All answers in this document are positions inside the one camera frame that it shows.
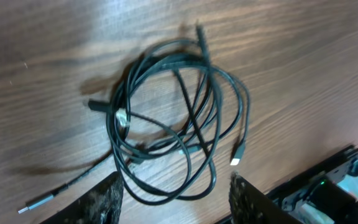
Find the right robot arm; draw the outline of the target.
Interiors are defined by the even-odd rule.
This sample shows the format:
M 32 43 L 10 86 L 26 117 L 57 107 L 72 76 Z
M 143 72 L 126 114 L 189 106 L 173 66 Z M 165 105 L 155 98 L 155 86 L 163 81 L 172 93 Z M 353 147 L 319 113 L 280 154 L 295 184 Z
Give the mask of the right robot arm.
M 335 223 L 358 223 L 358 199 L 338 186 L 358 177 L 358 147 L 350 144 L 271 190 L 267 197 L 284 212 L 309 204 Z

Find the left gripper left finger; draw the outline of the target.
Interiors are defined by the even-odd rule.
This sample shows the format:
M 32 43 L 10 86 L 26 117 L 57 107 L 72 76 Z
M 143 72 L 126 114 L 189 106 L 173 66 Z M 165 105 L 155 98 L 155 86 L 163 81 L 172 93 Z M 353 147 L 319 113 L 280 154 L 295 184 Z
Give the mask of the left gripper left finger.
M 123 193 L 122 175 L 113 172 L 41 224 L 118 224 Z

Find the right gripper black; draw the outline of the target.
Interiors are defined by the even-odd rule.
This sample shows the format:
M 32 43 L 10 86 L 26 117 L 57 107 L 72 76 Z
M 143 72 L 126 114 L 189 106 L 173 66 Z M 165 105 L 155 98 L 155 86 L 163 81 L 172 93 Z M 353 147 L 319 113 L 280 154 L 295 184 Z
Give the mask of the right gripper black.
M 337 184 L 358 176 L 358 147 L 349 145 L 296 177 L 271 190 L 267 197 L 285 212 L 293 212 L 310 198 L 315 187 Z

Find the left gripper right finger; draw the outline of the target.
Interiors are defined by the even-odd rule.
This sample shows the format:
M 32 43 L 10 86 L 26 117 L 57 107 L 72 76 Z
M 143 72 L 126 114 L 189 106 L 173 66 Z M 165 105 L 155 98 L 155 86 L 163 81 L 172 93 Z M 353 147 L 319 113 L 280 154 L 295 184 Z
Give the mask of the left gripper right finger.
M 237 172 L 231 174 L 229 204 L 233 224 L 301 224 Z

